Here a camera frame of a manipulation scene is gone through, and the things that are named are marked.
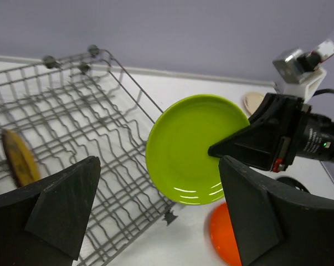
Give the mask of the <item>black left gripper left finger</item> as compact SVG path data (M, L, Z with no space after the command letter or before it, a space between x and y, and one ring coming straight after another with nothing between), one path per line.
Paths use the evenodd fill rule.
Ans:
M72 265L80 254L101 173L89 156L0 195L0 265Z

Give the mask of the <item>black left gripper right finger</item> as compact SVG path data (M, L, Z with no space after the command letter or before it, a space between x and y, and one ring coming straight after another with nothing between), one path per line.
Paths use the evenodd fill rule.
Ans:
M219 173L243 265L334 265L334 200L226 156Z

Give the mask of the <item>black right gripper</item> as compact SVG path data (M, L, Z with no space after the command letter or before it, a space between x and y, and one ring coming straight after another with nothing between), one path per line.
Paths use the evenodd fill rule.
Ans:
M211 145L208 155L272 172L285 171L296 156L334 163L334 122L311 109L301 98L267 93L250 125Z

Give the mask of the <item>orange plate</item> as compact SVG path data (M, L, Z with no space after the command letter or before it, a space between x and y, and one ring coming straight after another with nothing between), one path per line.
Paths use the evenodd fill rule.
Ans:
M227 265L241 266L228 205L225 202L211 211L206 225L210 243L218 257Z

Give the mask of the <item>yellow patterned plate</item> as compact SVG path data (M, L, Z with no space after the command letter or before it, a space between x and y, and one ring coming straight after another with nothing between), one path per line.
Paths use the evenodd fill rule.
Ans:
M7 164L17 187L23 187L41 179L38 165L24 141L12 130L1 133Z

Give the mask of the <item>lime green plate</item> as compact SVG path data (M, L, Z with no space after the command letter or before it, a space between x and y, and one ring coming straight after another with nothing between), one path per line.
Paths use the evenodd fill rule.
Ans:
M146 166L155 187L169 200L204 205L224 198L219 158L210 146L249 126L230 100L199 94L171 105L148 136Z

